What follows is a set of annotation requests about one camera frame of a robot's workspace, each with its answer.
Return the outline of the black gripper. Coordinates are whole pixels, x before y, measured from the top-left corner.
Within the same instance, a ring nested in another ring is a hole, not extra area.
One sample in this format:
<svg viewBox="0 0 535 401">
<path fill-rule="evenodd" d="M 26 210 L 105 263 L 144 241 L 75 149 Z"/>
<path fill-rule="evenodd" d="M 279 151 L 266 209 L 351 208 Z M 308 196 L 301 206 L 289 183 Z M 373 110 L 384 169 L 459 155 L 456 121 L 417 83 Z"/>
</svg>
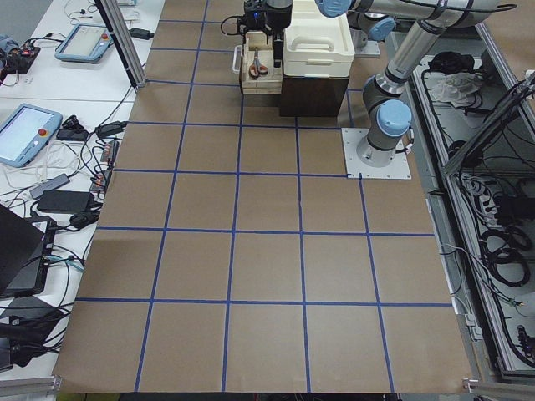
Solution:
<svg viewBox="0 0 535 401">
<path fill-rule="evenodd" d="M 284 29 L 291 24 L 293 10 L 292 0 L 267 0 L 267 25 L 263 32 L 266 43 L 273 32 L 273 66 L 281 67 L 283 64 Z"/>
<path fill-rule="evenodd" d="M 264 0 L 247 0 L 243 2 L 243 12 L 237 18 L 237 31 L 242 37 L 242 42 L 246 42 L 247 33 L 250 31 L 260 31 L 270 33 L 267 24 L 266 2 Z"/>
</svg>

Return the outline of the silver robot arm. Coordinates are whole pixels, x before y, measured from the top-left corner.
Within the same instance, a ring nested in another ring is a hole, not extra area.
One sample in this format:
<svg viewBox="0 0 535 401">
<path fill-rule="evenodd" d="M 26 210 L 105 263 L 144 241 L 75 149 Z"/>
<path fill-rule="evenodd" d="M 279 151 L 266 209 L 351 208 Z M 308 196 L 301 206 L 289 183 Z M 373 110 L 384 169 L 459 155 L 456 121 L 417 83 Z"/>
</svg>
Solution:
<svg viewBox="0 0 535 401">
<path fill-rule="evenodd" d="M 354 11 L 415 20 L 385 70 L 364 86 L 363 101 L 371 128 L 359 147 L 383 153 L 394 152 L 410 127 L 410 109 L 399 97 L 405 82 L 436 40 L 448 28 L 474 26 L 493 13 L 515 8 L 498 1 L 317 1 L 316 7 L 327 18 Z"/>
<path fill-rule="evenodd" d="M 274 42 L 282 42 L 284 30 L 292 20 L 292 10 L 292 1 L 244 1 L 244 14 L 232 16 L 236 20 L 236 32 L 232 35 L 245 37 L 250 31 L 260 31 Z M 385 14 L 364 11 L 353 13 L 357 15 L 356 22 L 349 27 L 362 31 L 364 41 L 381 41 L 395 26 L 394 18 Z"/>
</svg>

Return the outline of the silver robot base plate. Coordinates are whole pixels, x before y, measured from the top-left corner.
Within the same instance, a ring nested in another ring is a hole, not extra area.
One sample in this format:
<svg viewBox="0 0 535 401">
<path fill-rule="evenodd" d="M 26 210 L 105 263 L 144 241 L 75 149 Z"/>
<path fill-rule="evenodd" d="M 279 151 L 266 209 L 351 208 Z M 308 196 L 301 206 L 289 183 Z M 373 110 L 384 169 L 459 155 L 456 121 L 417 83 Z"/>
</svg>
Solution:
<svg viewBox="0 0 535 401">
<path fill-rule="evenodd" d="M 377 150 L 368 142 L 368 129 L 342 128 L 346 176 L 365 180 L 410 180 L 403 140 L 394 150 Z"/>
</svg>

